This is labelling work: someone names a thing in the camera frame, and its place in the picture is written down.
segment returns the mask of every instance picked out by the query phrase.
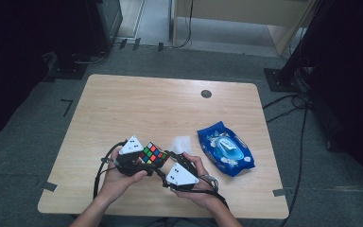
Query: blue plastic package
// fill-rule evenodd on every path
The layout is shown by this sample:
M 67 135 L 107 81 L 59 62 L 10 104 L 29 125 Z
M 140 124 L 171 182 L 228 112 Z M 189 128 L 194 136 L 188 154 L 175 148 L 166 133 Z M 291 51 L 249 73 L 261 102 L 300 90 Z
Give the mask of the blue plastic package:
M 234 177 L 244 168 L 255 167 L 249 147 L 222 121 L 197 133 L 202 150 L 224 174 Z

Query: wooden tabletop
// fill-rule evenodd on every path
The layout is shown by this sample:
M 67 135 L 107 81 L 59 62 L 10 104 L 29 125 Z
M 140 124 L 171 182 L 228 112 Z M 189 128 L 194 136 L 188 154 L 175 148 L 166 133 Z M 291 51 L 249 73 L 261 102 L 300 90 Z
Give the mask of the wooden tabletop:
M 203 90 L 212 93 L 201 96 Z M 204 155 L 197 130 L 223 121 L 250 148 L 256 167 L 235 177 L 221 173 Z M 202 157 L 209 173 L 219 181 L 237 218 L 286 218 L 282 188 L 267 124 L 255 85 L 187 79 L 92 75 L 84 88 L 38 209 L 42 213 L 80 214 L 92 201 L 100 159 L 116 143 L 136 135 L 168 149 L 176 136 L 190 136 L 193 155 Z M 164 173 L 173 166 L 168 160 Z M 210 217 L 189 200 L 162 187 L 154 173 L 129 190 L 106 214 L 155 217 Z

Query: person's left hand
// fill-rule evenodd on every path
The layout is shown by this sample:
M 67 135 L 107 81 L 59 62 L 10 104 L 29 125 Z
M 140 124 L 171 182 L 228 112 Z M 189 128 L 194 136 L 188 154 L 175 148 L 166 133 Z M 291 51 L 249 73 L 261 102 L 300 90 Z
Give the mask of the person's left hand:
M 116 160 L 119 155 L 119 149 L 116 149 L 112 152 L 111 158 Z M 120 196 L 125 193 L 125 191 L 129 188 L 130 185 L 141 181 L 144 177 L 146 177 L 146 171 L 140 171 L 134 174 L 131 177 L 128 177 L 119 172 L 113 162 L 108 163 L 108 171 L 105 174 L 105 180 L 102 184 L 101 190 L 98 193 L 98 197 L 104 198 L 105 201 L 112 203 L 116 201 Z

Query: table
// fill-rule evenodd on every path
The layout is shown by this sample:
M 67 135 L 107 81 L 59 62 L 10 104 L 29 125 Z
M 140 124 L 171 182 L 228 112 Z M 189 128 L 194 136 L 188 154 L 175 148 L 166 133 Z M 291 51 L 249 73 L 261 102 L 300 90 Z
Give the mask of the table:
M 212 93 L 209 98 L 201 91 Z M 203 154 L 197 130 L 218 121 L 249 146 L 256 168 L 232 178 L 221 173 Z M 92 75 L 81 95 L 38 209 L 42 213 L 80 214 L 93 199 L 100 158 L 117 142 L 136 135 L 145 146 L 163 149 L 176 136 L 190 136 L 193 155 L 219 181 L 219 193 L 237 218 L 286 218 L 285 196 L 273 190 L 282 183 L 255 85 L 187 79 Z M 173 166 L 168 160 L 162 168 Z M 162 187 L 154 174 L 136 183 L 106 212 L 107 215 L 202 218 L 210 214 Z
M 177 46 L 178 17 L 189 17 L 192 0 L 175 0 L 173 45 Z M 298 29 L 308 24 L 317 0 L 199 0 L 192 18 L 268 25 L 279 55 L 283 55 Z

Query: white triangular device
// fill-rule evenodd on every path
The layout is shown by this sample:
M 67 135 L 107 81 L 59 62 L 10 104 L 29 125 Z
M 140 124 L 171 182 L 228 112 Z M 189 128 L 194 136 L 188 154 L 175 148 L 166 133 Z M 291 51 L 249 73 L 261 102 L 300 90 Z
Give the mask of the white triangular device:
M 178 163 L 173 165 L 172 169 L 170 169 L 166 176 L 166 180 L 169 183 L 175 184 L 176 186 L 199 182 L 199 179 L 196 176 L 191 174 L 187 169 Z
M 143 150 L 143 146 L 140 144 L 140 142 L 138 141 L 137 137 L 135 137 L 135 135 L 133 135 L 128 142 L 125 144 L 125 146 L 123 146 L 120 151 L 119 154 L 128 154 L 128 153 L 134 153 L 134 152 L 138 152 Z

